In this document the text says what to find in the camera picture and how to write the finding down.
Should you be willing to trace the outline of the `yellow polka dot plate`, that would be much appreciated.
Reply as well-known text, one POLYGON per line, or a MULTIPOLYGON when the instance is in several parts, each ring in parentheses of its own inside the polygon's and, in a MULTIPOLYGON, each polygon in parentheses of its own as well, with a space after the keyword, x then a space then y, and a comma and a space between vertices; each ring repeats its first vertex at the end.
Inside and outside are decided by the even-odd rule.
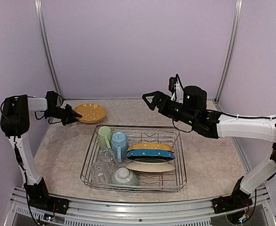
POLYGON ((74 111, 82 117, 77 117, 82 123, 93 124, 100 122, 106 117, 106 109, 98 104, 81 104, 74 108, 74 111))
POLYGON ((127 151, 132 150, 162 150, 162 151, 169 151, 174 153, 174 149, 167 144, 156 144, 156 143, 139 143, 129 146, 127 151))

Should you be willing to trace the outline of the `blue polka dot plate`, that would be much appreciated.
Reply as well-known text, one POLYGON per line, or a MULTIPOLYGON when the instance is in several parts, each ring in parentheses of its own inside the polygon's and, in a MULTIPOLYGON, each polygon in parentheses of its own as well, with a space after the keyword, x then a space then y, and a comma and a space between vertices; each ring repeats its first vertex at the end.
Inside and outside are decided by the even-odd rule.
POLYGON ((141 149, 129 151, 126 155, 128 159, 162 159, 166 161, 174 160, 176 157, 170 151, 164 150, 151 150, 151 149, 141 149))

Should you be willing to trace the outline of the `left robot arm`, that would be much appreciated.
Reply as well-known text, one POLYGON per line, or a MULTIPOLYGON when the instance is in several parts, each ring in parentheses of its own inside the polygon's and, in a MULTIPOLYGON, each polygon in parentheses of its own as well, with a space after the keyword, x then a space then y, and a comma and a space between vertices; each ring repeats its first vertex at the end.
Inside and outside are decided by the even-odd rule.
POLYGON ((55 91, 48 91, 45 98, 28 95, 7 97, 0 107, 0 127, 15 152, 16 161, 22 173, 24 188, 30 200, 42 209, 53 205, 46 183, 35 165, 29 144, 30 112, 42 112, 45 119, 59 119, 64 126, 77 122, 82 117, 70 105, 62 108, 58 101, 62 97, 55 91))

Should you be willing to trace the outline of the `green ceramic mug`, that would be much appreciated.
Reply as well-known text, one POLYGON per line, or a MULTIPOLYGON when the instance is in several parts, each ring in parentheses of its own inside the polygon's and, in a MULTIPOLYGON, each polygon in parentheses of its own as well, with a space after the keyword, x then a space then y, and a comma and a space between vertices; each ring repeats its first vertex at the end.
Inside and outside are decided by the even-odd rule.
POLYGON ((110 127, 102 126, 98 129, 97 138, 100 148, 111 149, 111 139, 113 132, 110 127))

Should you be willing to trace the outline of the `light blue ceramic mug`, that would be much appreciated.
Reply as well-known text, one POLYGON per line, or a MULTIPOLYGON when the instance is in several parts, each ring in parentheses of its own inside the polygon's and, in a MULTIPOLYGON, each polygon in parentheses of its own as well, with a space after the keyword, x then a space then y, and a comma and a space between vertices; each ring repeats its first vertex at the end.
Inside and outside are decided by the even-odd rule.
POLYGON ((129 148, 128 137, 123 132, 116 132, 112 135, 111 146, 114 153, 114 157, 117 162, 121 163, 127 156, 127 150, 129 148))

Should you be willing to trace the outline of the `clear glass cup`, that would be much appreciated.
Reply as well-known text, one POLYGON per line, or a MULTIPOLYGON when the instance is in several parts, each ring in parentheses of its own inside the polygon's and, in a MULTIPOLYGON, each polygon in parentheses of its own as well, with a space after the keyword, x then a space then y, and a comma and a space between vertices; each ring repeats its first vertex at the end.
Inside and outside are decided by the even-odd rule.
POLYGON ((96 161, 91 165, 90 172, 92 177, 92 182, 109 184, 111 179, 111 166, 105 162, 96 161))
POLYGON ((97 160, 107 168, 112 168, 116 164, 114 152, 109 148, 100 150, 97 160))

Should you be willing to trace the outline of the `clear glass cup front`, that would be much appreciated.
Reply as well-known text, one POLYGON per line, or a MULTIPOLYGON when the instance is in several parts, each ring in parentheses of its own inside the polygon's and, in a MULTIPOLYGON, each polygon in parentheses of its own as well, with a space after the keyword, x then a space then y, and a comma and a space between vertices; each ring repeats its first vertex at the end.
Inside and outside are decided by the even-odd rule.
POLYGON ((90 172, 92 177, 92 182, 109 184, 111 179, 111 166, 105 162, 96 161, 91 165, 90 172))

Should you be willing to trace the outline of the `cream white plate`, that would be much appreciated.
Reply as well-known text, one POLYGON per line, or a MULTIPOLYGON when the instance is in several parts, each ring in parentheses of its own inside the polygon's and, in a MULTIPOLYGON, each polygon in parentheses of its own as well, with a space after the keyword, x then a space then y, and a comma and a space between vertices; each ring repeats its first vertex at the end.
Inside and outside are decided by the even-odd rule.
POLYGON ((175 166, 169 161, 161 159, 136 159, 126 165, 129 170, 138 172, 161 173, 175 170, 175 166))

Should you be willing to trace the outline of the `grey ceramic bowl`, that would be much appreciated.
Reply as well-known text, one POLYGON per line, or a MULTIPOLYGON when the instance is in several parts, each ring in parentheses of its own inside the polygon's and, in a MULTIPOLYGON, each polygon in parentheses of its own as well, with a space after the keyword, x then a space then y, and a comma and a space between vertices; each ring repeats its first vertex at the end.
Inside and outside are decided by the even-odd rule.
POLYGON ((111 176, 111 182, 115 185, 136 186, 138 181, 137 174, 125 167, 117 168, 111 176))

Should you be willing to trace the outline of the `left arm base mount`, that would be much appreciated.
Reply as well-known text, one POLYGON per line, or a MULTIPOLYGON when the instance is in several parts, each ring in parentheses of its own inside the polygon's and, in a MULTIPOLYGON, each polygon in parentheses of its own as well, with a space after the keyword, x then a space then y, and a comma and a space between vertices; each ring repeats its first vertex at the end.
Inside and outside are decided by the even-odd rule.
POLYGON ((29 198, 30 207, 45 210, 52 213, 66 215, 70 201, 64 198, 48 196, 46 198, 29 198))

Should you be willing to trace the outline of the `aluminium front frame rail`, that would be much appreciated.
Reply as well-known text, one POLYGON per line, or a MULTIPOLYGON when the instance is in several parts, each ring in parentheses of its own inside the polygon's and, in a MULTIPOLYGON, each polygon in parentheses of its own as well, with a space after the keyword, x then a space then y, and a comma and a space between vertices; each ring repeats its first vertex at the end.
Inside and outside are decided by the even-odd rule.
POLYGON ((66 214, 56 213, 53 221, 45 221, 47 211, 28 209, 25 191, 16 187, 0 225, 13 226, 22 219, 33 226, 31 215, 46 226, 229 226, 230 215, 238 210, 216 214, 212 199, 203 198, 175 202, 109 202, 66 197, 66 214))

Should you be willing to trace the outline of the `left aluminium corner post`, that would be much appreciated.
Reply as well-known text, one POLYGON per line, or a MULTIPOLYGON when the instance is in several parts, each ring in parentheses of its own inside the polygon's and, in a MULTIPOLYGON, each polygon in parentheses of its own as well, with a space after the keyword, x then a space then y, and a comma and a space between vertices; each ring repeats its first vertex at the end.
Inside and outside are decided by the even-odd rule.
POLYGON ((39 31, 40 31, 40 35, 41 35, 42 45, 43 45, 43 49, 44 49, 44 54, 45 54, 46 62, 47 62, 49 72, 50 72, 51 81, 53 83, 55 91, 63 99, 62 89, 61 89, 61 86, 59 84, 59 80, 58 80, 58 77, 56 74, 55 65, 54 65, 54 61, 53 61, 53 57, 51 54, 50 45, 49 45, 49 41, 48 41, 48 37, 47 37, 47 29, 46 29, 44 14, 43 14, 42 1, 35 0, 34 6, 35 6, 37 21, 38 21, 38 27, 39 27, 39 31))

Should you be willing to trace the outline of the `aluminium corner post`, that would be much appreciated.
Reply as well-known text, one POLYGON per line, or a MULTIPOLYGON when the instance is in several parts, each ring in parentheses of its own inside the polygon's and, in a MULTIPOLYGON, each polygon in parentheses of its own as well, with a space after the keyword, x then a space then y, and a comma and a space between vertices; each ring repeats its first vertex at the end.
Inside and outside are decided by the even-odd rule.
POLYGON ((59 80, 58 80, 58 77, 56 74, 55 65, 54 65, 54 61, 53 61, 53 57, 51 54, 50 45, 49 45, 49 41, 48 41, 48 37, 47 37, 47 29, 46 29, 44 14, 43 14, 42 1, 35 0, 34 6, 35 6, 37 21, 38 21, 38 27, 39 27, 39 31, 40 31, 40 35, 41 35, 42 45, 43 45, 43 49, 44 49, 44 54, 45 54, 46 62, 47 62, 49 72, 50 72, 51 81, 53 83, 55 91, 63 99, 62 89, 61 89, 61 86, 59 84, 59 80))
POLYGON ((231 28, 231 34, 230 34, 228 49, 227 49, 227 53, 226 53, 224 66, 223 66, 223 69, 222 69, 221 79, 220 79, 220 82, 219 82, 219 85, 218 85, 218 88, 217 88, 217 92, 216 92, 216 95, 215 95, 215 99, 214 99, 217 104, 221 100, 222 93, 223 93, 225 85, 226 85, 226 80, 227 80, 227 77, 228 77, 228 74, 229 74, 230 65, 231 65, 232 57, 233 57, 234 50, 235 50, 235 44, 236 44, 236 40, 237 40, 239 24, 240 24, 243 1, 242 0, 236 0, 235 3, 236 4, 235 4, 233 23, 232 23, 232 28, 231 28))

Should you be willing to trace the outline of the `right aluminium corner post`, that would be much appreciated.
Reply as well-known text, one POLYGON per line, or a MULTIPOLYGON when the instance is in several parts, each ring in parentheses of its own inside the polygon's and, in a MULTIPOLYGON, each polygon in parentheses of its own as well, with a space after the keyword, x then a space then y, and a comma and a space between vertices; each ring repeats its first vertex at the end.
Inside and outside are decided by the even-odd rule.
POLYGON ((243 1, 242 0, 236 0, 235 3, 236 4, 235 4, 233 23, 232 23, 232 28, 231 28, 231 34, 230 34, 228 49, 227 49, 227 53, 226 53, 224 66, 223 66, 223 69, 222 69, 221 79, 220 79, 220 82, 219 82, 219 85, 218 85, 218 88, 217 88, 217 92, 216 92, 216 95, 215 95, 215 99, 214 99, 217 104, 221 100, 222 93, 223 93, 225 85, 226 85, 226 80, 227 80, 227 77, 228 77, 228 74, 229 74, 230 65, 231 65, 232 57, 233 57, 234 50, 235 50, 235 44, 236 44, 236 40, 237 40, 239 24, 240 24, 243 1))

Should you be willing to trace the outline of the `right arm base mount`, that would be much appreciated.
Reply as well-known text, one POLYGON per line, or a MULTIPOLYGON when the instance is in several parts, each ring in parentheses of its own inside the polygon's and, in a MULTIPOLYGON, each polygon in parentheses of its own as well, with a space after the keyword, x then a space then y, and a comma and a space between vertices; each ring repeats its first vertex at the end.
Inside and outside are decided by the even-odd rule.
POLYGON ((231 194, 212 199, 212 205, 215 214, 229 212, 251 206, 253 204, 250 195, 231 194))

